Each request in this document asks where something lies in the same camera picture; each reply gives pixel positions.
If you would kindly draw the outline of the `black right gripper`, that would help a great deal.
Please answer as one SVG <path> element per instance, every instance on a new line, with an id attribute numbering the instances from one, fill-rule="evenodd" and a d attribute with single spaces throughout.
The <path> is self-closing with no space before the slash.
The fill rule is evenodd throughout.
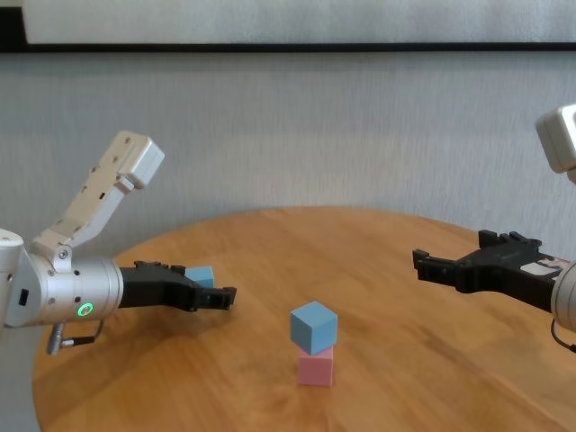
<path id="1" fill-rule="evenodd" d="M 542 241 L 516 231 L 478 231 L 479 250 L 460 260 L 412 251 L 421 281 L 454 287 L 459 293 L 501 293 L 549 312 L 552 291 L 560 273 L 570 262 L 539 251 Z"/>

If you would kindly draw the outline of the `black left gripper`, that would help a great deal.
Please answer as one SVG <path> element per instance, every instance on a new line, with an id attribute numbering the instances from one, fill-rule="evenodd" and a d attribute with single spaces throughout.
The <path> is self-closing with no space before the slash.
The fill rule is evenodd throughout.
<path id="1" fill-rule="evenodd" d="M 167 306 L 181 311 L 228 311 L 237 294 L 235 287 L 201 288 L 186 277 L 183 265 L 135 261 L 134 266 L 123 266 L 120 271 L 120 309 Z"/>

